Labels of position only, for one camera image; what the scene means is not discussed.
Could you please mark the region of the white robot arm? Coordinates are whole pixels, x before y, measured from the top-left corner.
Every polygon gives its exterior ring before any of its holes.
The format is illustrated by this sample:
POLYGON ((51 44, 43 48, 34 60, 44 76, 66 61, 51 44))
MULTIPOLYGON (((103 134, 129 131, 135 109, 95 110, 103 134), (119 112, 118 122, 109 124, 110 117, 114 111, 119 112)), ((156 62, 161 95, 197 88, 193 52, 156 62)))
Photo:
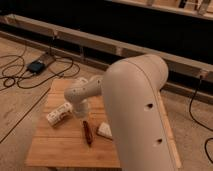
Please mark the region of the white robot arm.
POLYGON ((177 171, 158 96, 167 78, 166 62, 145 54, 119 60, 84 84, 74 83, 64 97, 78 117, 87 98, 103 97, 122 171, 177 171))

